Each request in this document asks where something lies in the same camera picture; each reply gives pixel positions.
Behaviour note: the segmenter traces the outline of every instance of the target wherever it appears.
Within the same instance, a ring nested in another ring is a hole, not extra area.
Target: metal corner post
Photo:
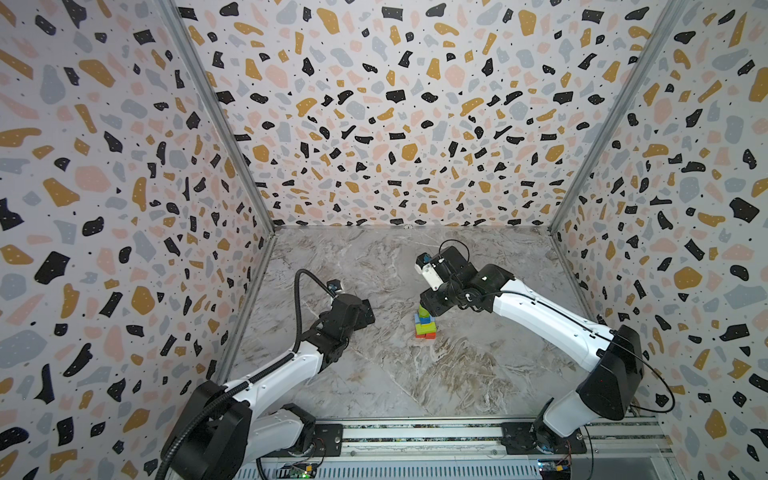
[[[251,203],[253,203],[253,208],[256,209],[263,228],[266,230],[266,236],[270,238],[273,237],[275,228],[272,219],[270,218],[264,202],[261,200],[259,189],[253,182],[248,167],[243,161],[243,154],[237,146],[230,125],[219,108],[219,102],[205,76],[205,68],[200,62],[200,57],[197,56],[192,41],[189,38],[189,35],[187,35],[187,29],[184,27],[184,22],[181,20],[176,2],[174,0],[155,0],[155,5],[157,5],[160,16],[162,17],[164,24],[168,27],[170,36],[178,48],[181,60],[187,66],[187,70],[192,77],[192,82],[194,83],[195,88],[197,88],[197,92],[200,94],[200,100],[203,102],[205,110],[211,117],[211,122],[221,136],[224,148],[227,150],[227,155],[232,159],[237,175],[243,182],[243,188],[248,194]]]
[[[592,146],[587,152],[587,157],[585,158],[584,163],[576,172],[576,176],[571,182],[571,186],[568,188],[565,198],[560,203],[558,211],[555,212],[552,222],[549,224],[551,234],[554,235],[555,232],[560,230],[561,225],[568,216],[568,211],[578,198],[579,190],[584,186],[589,178],[589,174],[598,164],[603,150],[605,150],[608,142],[611,141],[611,137],[621,123],[621,119],[624,118],[624,114],[629,109],[635,95],[637,95],[637,92],[640,90],[647,73],[656,63],[656,58],[658,58],[664,45],[667,43],[667,40],[671,37],[674,27],[682,16],[686,5],[687,2],[685,0],[668,0],[664,9],[659,14],[654,30],[651,33],[650,40],[645,44],[643,53],[640,55],[637,65],[630,73],[627,83],[621,90],[613,108],[608,112],[608,116],[605,119],[602,129],[594,139]]]

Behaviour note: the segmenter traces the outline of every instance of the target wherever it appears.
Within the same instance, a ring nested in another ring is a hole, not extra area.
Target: terrazzo patterned wallpaper
[[[645,338],[697,480],[768,475],[767,8],[689,2],[557,232],[594,313]]]
[[[665,2],[179,0],[282,224],[549,223]]]
[[[0,477],[147,478],[256,269],[149,2],[0,2]]]

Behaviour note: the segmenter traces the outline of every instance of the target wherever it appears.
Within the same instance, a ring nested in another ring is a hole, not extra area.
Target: gray marble surface
[[[436,320],[436,339],[414,337],[413,313],[427,288],[415,259],[425,251],[436,254],[448,238],[469,246],[478,270],[495,263],[583,314],[544,229],[283,229],[230,378],[293,345],[293,275],[307,268],[323,281],[341,279],[347,293],[370,299],[376,323],[353,334],[339,362],[276,405],[294,402],[322,418],[536,415],[550,397],[586,376],[550,343],[510,319],[458,308]],[[301,292],[306,329],[329,310],[330,299],[307,277]]]

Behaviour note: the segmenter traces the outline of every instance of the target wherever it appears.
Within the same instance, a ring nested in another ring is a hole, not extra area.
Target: stacked toy blocks
[[[435,318],[429,315],[429,312],[421,305],[419,311],[413,314],[416,321],[417,339],[434,339],[437,337],[437,325]]]

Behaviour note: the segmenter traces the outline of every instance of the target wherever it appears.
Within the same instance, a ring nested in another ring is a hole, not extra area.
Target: ventilation grille
[[[268,480],[289,478],[288,469],[274,468],[283,464],[264,465]],[[242,467],[235,478],[259,478],[255,465]],[[391,461],[391,462],[333,462],[317,469],[315,478],[372,478],[397,480],[400,478],[472,478],[473,480],[536,480],[535,460],[464,460]]]

